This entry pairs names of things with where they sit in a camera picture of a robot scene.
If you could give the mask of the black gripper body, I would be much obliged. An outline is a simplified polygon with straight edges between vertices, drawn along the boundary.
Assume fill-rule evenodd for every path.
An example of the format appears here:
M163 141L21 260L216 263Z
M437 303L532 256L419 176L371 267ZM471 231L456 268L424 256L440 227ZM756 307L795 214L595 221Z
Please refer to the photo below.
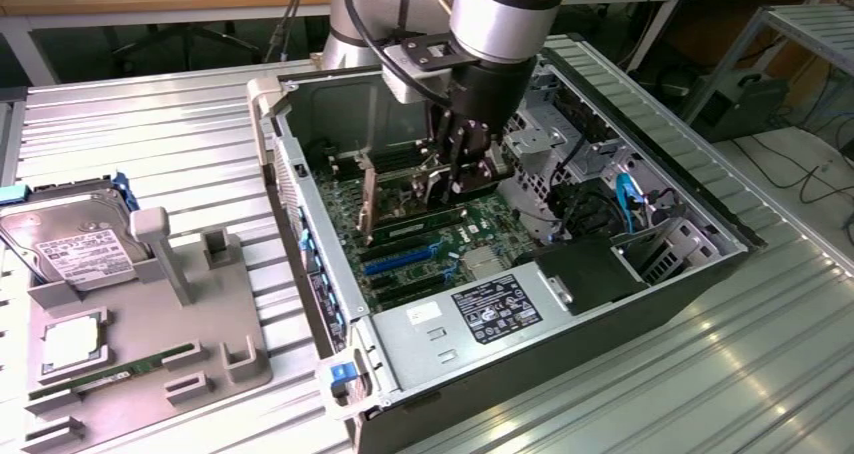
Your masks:
M480 60L453 67L448 91L452 114L499 132L516 111L535 66L536 57L515 64Z

